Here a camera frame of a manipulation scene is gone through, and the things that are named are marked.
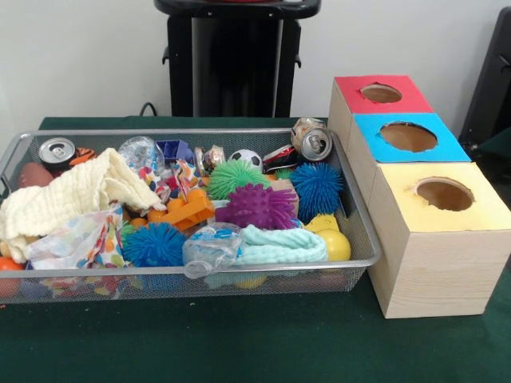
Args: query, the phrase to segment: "yellow square top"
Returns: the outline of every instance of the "yellow square top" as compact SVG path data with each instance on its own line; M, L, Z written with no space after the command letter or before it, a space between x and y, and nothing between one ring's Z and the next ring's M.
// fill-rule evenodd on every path
M511 212L476 164L379 167L412 232L511 229Z

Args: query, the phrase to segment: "white wall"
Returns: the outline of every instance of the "white wall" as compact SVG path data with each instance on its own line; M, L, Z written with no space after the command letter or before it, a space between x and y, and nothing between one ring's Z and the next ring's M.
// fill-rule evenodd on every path
M461 129L506 0L323 0L302 21L292 115L326 116L334 76L409 73ZM170 113L166 16L152 0L0 0L0 150L44 116Z
M323 0L302 22L293 114L325 116L333 76L407 73L455 133L509 0Z

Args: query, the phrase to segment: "cream knitted blanket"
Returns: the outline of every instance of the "cream knitted blanket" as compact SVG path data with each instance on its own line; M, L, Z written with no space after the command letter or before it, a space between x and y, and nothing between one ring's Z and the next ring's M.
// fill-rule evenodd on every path
M134 209L158 207L160 198L114 149L63 173L48 186L15 191L0 207L0 239L18 263L25 262L25 236L47 235L91 211L107 210L111 201Z

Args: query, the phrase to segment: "blue square top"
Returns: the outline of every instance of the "blue square top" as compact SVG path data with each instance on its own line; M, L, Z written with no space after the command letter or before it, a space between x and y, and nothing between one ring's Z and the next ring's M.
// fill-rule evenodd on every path
M374 159L380 163L470 162L456 137L435 113L355 114L354 119ZM394 147L383 137L381 130L395 123L409 123L427 129L435 135L436 146L422 152Z

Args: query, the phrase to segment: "wooden drop box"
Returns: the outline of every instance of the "wooden drop box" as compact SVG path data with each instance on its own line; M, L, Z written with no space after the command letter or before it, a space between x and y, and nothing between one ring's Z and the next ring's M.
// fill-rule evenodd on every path
M336 77L337 133L384 256L386 318L481 314L511 252L511 213L407 76Z
M433 113L408 76L336 77L328 128L339 136L345 152L355 114Z
M383 164L369 274L386 318L482 314L511 251L511 213L476 164Z

